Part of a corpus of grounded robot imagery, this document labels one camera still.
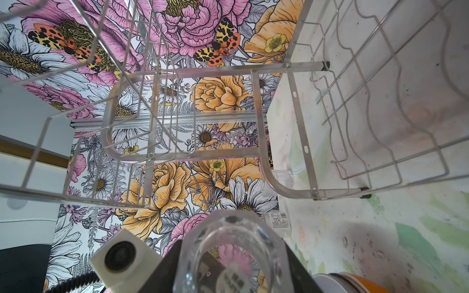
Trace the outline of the orange bowl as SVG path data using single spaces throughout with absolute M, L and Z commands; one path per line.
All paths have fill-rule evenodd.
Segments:
M 339 276 L 358 289 L 360 293 L 390 293 L 388 289 L 385 289 L 367 278 L 347 272 L 340 272 Z

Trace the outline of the lavender bowl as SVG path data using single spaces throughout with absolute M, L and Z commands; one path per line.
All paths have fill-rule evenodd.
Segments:
M 313 280 L 323 293 L 347 293 L 346 288 L 330 275 L 316 274 Z

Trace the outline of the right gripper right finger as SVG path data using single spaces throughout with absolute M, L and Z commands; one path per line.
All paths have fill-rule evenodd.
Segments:
M 313 277 L 306 271 L 300 260 L 289 248 L 285 247 L 285 261 L 283 267 L 286 269 L 286 285 L 283 286 L 285 293 L 322 293 Z

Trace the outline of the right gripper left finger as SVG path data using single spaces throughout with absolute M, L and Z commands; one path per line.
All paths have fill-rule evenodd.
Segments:
M 174 243 L 138 293 L 173 292 L 182 243 L 182 240 L 178 240 Z

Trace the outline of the clear glass tumbler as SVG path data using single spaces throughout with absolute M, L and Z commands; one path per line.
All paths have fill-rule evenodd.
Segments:
M 203 214 L 177 239 L 175 293 L 292 293 L 287 245 L 252 211 Z

